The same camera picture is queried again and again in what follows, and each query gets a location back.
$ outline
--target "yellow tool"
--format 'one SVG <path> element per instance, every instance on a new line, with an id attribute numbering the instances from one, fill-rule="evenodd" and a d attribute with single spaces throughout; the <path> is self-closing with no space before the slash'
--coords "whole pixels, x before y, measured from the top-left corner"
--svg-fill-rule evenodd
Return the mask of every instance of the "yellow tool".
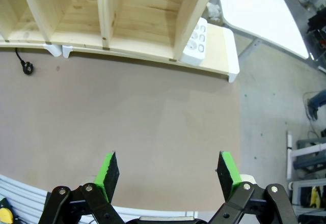
<path id="1" fill-rule="evenodd" d="M 320 207 L 320 197 L 318 194 L 319 187 L 313 187 L 311 189 L 311 199 L 310 199 L 310 207 L 311 208 L 319 208 Z"/>
<path id="2" fill-rule="evenodd" d="M 14 223 L 14 216 L 7 208 L 0 209 L 0 221 L 4 223 Z"/>

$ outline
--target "white table leg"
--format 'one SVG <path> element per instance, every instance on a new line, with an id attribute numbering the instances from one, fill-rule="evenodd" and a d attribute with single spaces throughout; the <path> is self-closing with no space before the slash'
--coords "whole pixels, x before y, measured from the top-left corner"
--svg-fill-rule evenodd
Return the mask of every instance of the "white table leg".
<path id="1" fill-rule="evenodd" d="M 287 138 L 287 162 L 286 162 L 286 180 L 292 178 L 292 133 L 291 131 L 286 132 Z"/>
<path id="2" fill-rule="evenodd" d="M 229 83 L 234 82 L 238 74 L 231 74 L 229 73 Z"/>
<path id="3" fill-rule="evenodd" d="M 252 50 L 254 50 L 259 46 L 261 41 L 262 40 L 260 38 L 255 37 L 255 39 L 248 45 L 248 47 L 246 47 L 244 51 L 242 51 L 242 53 L 240 53 L 240 55 L 238 56 L 239 63 L 242 62 L 244 59 L 246 59 L 246 57 L 248 57 L 248 55 L 252 52 Z"/>
<path id="4" fill-rule="evenodd" d="M 54 57 L 59 57 L 62 54 L 61 45 L 44 44 L 44 49 L 48 50 Z"/>
<path id="5" fill-rule="evenodd" d="M 70 52 L 72 52 L 72 46 L 62 45 L 63 57 L 69 58 Z"/>

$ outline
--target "power cord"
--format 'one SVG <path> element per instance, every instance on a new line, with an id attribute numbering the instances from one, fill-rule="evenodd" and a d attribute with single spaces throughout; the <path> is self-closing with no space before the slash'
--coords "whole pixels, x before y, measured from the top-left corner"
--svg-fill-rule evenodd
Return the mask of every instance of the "power cord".
<path id="1" fill-rule="evenodd" d="M 30 63 L 30 62 L 25 62 L 24 60 L 22 60 L 21 57 L 20 57 L 19 54 L 18 54 L 18 49 L 17 49 L 17 48 L 15 48 L 15 51 L 16 51 L 17 57 L 18 57 L 19 60 L 20 60 L 21 65 L 22 65 L 22 70 L 23 70 L 23 72 L 24 72 L 26 75 L 30 75 L 30 74 L 32 74 L 32 72 L 33 72 L 33 64 Z"/>

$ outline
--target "jeans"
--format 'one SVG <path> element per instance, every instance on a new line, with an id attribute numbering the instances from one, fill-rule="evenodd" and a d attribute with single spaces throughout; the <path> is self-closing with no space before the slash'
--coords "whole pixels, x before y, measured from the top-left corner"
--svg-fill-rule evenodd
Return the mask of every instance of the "jeans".
<path id="1" fill-rule="evenodd" d="M 316 96 L 309 100 L 309 105 L 314 109 L 318 109 L 319 107 L 326 104 L 326 90 L 321 91 Z"/>

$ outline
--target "wooden shelf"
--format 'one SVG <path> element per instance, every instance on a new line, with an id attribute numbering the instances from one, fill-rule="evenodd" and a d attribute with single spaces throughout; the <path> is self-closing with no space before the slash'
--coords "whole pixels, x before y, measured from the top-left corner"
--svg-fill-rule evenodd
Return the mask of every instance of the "wooden shelf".
<path id="1" fill-rule="evenodd" d="M 97 0 L 71 0 L 50 41 L 102 48 Z"/>
<path id="2" fill-rule="evenodd" d="M 208 0 L 101 0 L 103 46 L 179 59 Z"/>
<path id="3" fill-rule="evenodd" d="M 183 0 L 122 0 L 110 47 L 141 48 L 149 55 L 173 58 L 176 22 Z"/>
<path id="4" fill-rule="evenodd" d="M 0 34 L 9 42 L 44 43 L 26 0 L 0 0 Z"/>
<path id="5" fill-rule="evenodd" d="M 179 60 L 209 0 L 0 0 L 0 34 Z"/>

